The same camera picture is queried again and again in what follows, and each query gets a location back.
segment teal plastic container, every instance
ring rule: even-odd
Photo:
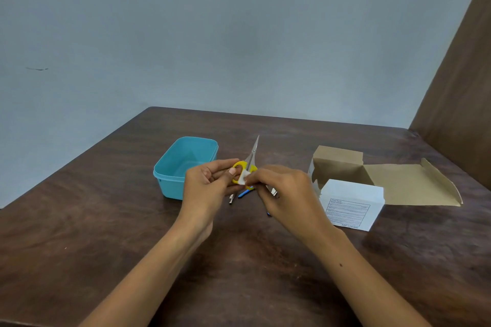
[[[214,139],[181,137],[155,164],[154,176],[167,198],[183,198],[186,171],[217,158],[218,143]]]

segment scissors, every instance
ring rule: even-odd
[[[257,170],[257,167],[254,165],[255,159],[256,159],[256,149],[257,149],[257,142],[259,141],[259,136],[256,138],[256,142],[254,143],[254,146],[252,147],[252,151],[250,152],[249,156],[240,162],[237,162],[234,164],[234,167],[236,166],[241,166],[242,167],[242,172],[238,180],[232,180],[234,184],[239,184],[239,185],[245,185],[244,178],[247,175],[250,175],[253,173],[255,170]],[[245,187],[247,190],[252,190],[254,189],[253,187],[246,186]]]

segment brown table surface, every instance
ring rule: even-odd
[[[491,192],[401,128],[148,108],[0,211],[0,320],[74,326],[177,217],[153,166],[182,136],[213,138],[218,158],[307,170],[318,145],[366,164],[426,157],[462,207],[385,206],[370,232],[344,229],[435,326],[491,325]],[[309,251],[268,218],[256,193],[224,204],[212,235],[151,325],[359,325]]]

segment wall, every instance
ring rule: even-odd
[[[408,127],[469,1],[0,0],[0,206],[150,105]]]
[[[411,124],[491,190],[491,0],[472,0]]]

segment gray blue wall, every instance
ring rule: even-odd
[[[408,127],[469,2],[0,0],[0,207],[147,106]]]

